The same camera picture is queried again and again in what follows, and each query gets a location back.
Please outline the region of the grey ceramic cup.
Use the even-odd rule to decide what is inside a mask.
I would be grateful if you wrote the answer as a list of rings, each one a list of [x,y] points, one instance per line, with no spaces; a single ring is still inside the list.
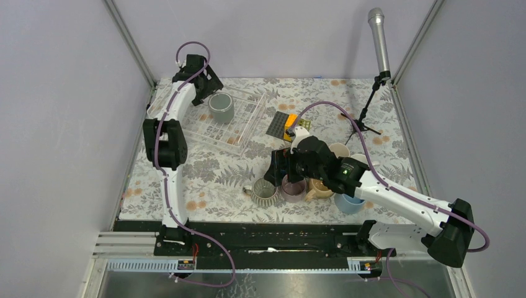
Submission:
[[[215,122],[229,123],[234,117],[234,100],[227,93],[216,93],[208,100],[208,108]]]

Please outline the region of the beige ceramic teapot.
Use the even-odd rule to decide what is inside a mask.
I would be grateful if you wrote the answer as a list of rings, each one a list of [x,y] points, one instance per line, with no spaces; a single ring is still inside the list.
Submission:
[[[321,180],[309,179],[305,196],[305,201],[309,202],[316,199],[329,199],[334,192],[328,189]]]

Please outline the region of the light blue cup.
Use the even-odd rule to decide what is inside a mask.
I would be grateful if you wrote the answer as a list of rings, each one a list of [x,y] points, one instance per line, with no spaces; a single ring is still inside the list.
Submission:
[[[334,203],[343,213],[352,215],[360,212],[365,205],[365,201],[347,194],[335,194]]]

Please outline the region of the light green mug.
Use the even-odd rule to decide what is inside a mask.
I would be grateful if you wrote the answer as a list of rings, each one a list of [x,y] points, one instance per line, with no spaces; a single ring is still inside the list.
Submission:
[[[347,148],[345,144],[342,144],[342,143],[330,144],[329,150],[333,152],[337,158],[339,157],[346,158],[350,156],[350,150]]]

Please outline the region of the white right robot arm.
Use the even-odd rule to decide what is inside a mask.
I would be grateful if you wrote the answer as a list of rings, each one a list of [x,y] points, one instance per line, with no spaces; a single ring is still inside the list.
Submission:
[[[291,183],[320,180],[336,194],[378,204],[411,221],[391,225],[366,220],[355,236],[356,248],[365,256],[390,249],[421,251],[446,266],[460,268],[470,252],[475,229],[468,202],[449,203],[402,187],[360,159],[336,156],[314,136],[293,148],[272,151],[264,179],[279,186],[284,178]]]

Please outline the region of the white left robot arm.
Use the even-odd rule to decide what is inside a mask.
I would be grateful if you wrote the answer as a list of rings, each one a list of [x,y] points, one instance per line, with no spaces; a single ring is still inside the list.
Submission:
[[[188,157],[182,119],[190,106],[202,104],[222,87],[208,59],[189,54],[174,76],[168,98],[156,102],[158,113],[143,122],[147,158],[161,181],[163,219],[158,241],[169,242],[169,248],[177,255],[187,254],[193,241],[182,198],[183,165]]]

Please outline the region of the mauve pink cup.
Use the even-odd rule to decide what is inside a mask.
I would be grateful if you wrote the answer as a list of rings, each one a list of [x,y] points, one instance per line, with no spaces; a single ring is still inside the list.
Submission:
[[[280,194],[286,202],[296,203],[303,201],[308,192],[308,182],[303,179],[296,183],[288,181],[288,176],[282,179]]]

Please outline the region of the beige ribbed cup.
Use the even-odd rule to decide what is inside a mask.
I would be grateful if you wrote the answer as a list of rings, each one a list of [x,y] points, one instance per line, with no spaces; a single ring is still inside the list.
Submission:
[[[251,200],[260,207],[270,207],[277,202],[279,196],[278,187],[266,181],[264,178],[258,179],[251,185],[242,188],[243,193],[249,195]]]

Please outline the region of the small white cup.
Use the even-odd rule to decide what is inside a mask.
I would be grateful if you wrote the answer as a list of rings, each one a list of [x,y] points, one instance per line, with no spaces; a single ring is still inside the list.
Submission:
[[[357,161],[359,161],[359,162],[361,162],[361,163],[369,165],[367,157],[364,154],[356,153],[356,154],[351,155],[350,157],[355,159],[355,160],[357,160]]]

